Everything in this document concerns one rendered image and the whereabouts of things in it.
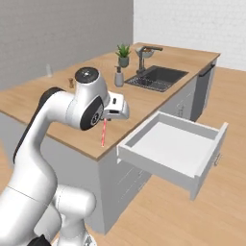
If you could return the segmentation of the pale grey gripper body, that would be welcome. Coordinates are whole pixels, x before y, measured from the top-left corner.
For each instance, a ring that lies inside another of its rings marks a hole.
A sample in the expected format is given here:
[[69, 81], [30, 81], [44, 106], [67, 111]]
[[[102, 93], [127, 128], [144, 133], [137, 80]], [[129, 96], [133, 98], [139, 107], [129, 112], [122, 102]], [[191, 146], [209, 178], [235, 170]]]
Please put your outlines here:
[[110, 105], [104, 109], [104, 117], [107, 119], [128, 119], [129, 116], [130, 110], [126, 101], [122, 104]]

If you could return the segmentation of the red striped straw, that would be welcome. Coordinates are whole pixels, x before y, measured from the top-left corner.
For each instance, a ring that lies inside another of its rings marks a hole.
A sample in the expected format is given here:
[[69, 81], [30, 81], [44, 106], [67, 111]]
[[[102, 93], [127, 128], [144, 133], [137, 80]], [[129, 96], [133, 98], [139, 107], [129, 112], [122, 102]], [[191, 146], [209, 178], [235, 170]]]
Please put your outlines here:
[[102, 129], [102, 139], [101, 139], [101, 146], [102, 147], [105, 147], [106, 127], [107, 127], [107, 118], [104, 118], [104, 121], [103, 121], [103, 129]]

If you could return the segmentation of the white open drawer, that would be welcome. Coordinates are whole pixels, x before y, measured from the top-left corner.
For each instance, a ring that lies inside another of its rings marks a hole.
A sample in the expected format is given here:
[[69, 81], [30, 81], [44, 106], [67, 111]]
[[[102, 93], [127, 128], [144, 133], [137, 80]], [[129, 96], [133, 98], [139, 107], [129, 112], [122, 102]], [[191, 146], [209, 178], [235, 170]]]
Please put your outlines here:
[[198, 195], [220, 153], [227, 124], [215, 129], [161, 111], [118, 144], [118, 157]]

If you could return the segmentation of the grey soap dispenser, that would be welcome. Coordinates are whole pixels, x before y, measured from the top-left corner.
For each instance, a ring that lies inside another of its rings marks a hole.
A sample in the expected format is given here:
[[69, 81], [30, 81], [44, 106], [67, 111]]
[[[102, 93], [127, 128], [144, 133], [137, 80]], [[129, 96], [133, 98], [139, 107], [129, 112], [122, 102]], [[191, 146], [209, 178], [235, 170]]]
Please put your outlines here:
[[117, 87], [122, 87], [124, 85], [124, 74], [122, 73], [120, 66], [116, 67], [116, 72], [114, 75], [114, 84]]

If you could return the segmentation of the dark sink basin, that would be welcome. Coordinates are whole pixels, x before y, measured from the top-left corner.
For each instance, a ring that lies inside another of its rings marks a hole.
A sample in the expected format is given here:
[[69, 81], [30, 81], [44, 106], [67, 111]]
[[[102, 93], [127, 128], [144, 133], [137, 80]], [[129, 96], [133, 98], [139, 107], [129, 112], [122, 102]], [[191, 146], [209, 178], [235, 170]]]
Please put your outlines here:
[[152, 65], [140, 75], [135, 75], [126, 80], [125, 83], [154, 91], [165, 92], [186, 74], [186, 71]]

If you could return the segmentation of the dark tap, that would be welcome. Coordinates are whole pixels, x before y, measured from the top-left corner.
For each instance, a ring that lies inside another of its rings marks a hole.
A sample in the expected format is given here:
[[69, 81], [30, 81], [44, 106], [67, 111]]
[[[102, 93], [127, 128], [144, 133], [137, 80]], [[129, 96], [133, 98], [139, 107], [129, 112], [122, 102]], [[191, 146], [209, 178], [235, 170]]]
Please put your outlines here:
[[142, 51], [145, 49], [145, 48], [148, 48], [148, 49], [152, 49], [154, 52], [155, 51], [162, 51], [162, 48], [161, 47], [155, 47], [155, 46], [142, 46], [140, 47], [140, 50], [139, 50], [139, 67], [138, 67], [138, 70], [136, 71], [136, 74], [141, 74], [142, 72], [145, 71], [145, 67], [144, 67], [144, 60], [142, 58]]

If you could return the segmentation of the green plant in grey pot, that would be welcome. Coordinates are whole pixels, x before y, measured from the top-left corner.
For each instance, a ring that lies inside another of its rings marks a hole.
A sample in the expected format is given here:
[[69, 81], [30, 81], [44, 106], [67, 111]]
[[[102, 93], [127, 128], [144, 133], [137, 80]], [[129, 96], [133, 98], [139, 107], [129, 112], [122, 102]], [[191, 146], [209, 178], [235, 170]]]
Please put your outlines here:
[[115, 52], [115, 54], [118, 56], [118, 64], [121, 67], [125, 68], [129, 65], [130, 53], [131, 51], [129, 45], [121, 44], [117, 46], [117, 51]]

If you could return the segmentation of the grey bowl with food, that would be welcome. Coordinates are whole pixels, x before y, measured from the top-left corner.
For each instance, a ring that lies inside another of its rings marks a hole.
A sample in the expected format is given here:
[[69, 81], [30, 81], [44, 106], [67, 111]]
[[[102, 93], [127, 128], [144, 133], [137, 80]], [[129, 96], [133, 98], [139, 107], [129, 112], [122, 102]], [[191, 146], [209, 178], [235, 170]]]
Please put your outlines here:
[[[135, 52], [136, 52], [137, 55], [139, 55], [139, 50], [140, 50], [140, 47], [135, 49]], [[148, 59], [148, 58], [152, 57], [153, 54], [154, 54], [154, 51], [152, 49], [145, 48], [142, 51], [142, 58], [143, 59]]]

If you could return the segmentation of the grey cupboard door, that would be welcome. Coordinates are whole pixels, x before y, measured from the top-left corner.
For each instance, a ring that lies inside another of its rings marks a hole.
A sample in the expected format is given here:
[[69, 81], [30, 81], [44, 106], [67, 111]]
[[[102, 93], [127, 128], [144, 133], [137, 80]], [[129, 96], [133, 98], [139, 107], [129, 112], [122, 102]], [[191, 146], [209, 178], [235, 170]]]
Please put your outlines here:
[[193, 78], [184, 87], [182, 87], [175, 95], [173, 95], [166, 103], [160, 107], [160, 111], [179, 116], [179, 108], [184, 105], [183, 117], [189, 119], [192, 110], [192, 102], [196, 87], [197, 78]]

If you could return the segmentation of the grey cupboard front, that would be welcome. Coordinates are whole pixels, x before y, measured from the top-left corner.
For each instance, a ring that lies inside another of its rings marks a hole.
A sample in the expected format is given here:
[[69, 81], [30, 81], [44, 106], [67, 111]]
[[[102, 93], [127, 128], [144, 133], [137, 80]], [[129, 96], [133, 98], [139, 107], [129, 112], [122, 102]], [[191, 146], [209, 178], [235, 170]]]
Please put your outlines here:
[[103, 234], [106, 234], [121, 213], [151, 178], [151, 174], [125, 162], [113, 148], [99, 161], [99, 180], [103, 214]]

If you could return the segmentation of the dark grey dishwasher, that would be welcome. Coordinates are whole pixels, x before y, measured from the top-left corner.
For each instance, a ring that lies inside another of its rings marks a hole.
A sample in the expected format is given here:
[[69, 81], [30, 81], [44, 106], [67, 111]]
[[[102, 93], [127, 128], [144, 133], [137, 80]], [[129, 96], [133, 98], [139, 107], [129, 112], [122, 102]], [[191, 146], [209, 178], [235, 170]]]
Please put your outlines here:
[[[210, 65], [208, 65], [205, 68], [205, 70], [202, 71], [201, 73], [204, 73], [209, 67], [210, 67]], [[195, 91], [194, 91], [192, 111], [191, 111], [191, 115], [190, 115], [190, 119], [192, 121], [196, 121], [200, 117], [200, 115], [202, 114], [204, 104], [205, 104], [207, 89], [209, 86], [209, 77], [210, 77], [211, 71], [204, 77], [199, 77], [199, 75], [198, 75], [198, 79], [197, 79], [197, 83], [196, 83], [196, 87], [195, 87]]]

